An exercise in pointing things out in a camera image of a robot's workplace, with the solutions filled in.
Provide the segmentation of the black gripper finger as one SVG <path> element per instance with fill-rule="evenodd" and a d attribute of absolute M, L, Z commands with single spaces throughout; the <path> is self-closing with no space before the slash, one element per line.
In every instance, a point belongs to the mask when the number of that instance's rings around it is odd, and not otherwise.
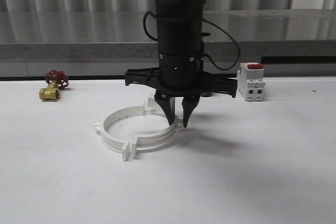
<path fill-rule="evenodd" d="M 187 95 L 183 97 L 182 100 L 182 108 L 183 108 L 183 127 L 187 127 L 189 118 L 194 111 L 194 109 L 198 106 L 201 95 Z"/>
<path fill-rule="evenodd" d="M 156 91 L 154 100 L 163 110 L 169 125 L 171 125 L 175 119 L 175 97 L 161 91 Z"/>

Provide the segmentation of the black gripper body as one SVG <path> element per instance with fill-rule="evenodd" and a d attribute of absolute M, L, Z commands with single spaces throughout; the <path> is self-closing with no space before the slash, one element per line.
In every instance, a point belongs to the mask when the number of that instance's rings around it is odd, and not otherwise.
<path fill-rule="evenodd" d="M 218 74 L 205 72 L 201 48 L 190 55 L 169 55 L 158 51 L 159 66 L 145 69 L 129 69 L 125 84 L 142 84 L 173 97 L 185 97 L 205 92 L 236 96 L 237 81 Z"/>

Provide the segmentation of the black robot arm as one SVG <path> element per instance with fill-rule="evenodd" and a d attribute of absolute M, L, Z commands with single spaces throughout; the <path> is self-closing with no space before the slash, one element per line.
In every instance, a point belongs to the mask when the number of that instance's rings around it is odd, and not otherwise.
<path fill-rule="evenodd" d="M 203 70 L 202 38 L 205 0 L 154 0 L 158 61 L 156 68 L 129 69 L 125 83 L 142 84 L 156 90 L 155 102 L 163 110 L 169 124 L 175 120 L 176 97 L 181 97 L 183 126 L 197 107 L 203 93 L 224 93 L 235 97 L 237 81 Z"/>

